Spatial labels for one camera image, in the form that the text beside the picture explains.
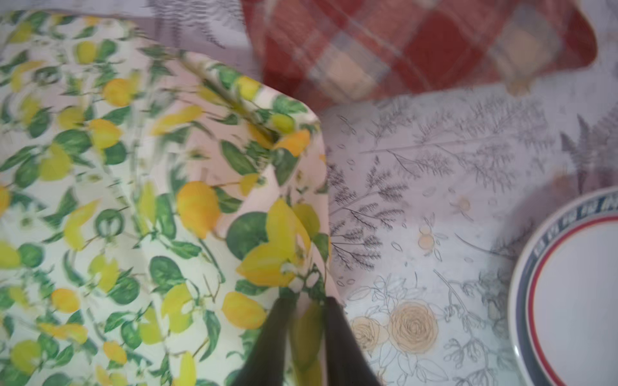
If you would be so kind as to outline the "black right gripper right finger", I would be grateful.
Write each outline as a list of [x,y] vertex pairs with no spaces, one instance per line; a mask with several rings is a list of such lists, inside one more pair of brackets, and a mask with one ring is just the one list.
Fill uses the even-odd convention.
[[339,302],[328,297],[324,303],[324,333],[328,384],[331,386],[379,386],[378,378],[365,360]]

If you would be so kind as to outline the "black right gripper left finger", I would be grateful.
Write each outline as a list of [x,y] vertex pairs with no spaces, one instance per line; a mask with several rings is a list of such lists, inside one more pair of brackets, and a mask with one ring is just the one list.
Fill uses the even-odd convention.
[[295,309],[296,301],[291,298],[280,298],[275,302],[233,386],[283,385],[286,334]]

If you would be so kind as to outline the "lemon print skirt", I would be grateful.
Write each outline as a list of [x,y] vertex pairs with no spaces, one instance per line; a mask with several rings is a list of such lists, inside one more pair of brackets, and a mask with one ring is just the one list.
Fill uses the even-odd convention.
[[328,382],[327,165],[301,101],[132,22],[1,17],[1,382],[232,385],[280,298]]

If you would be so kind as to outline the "red plaid skirt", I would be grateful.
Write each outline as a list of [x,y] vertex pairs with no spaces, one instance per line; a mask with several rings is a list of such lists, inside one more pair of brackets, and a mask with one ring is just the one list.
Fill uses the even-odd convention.
[[573,1],[244,1],[266,85],[311,109],[589,66]]

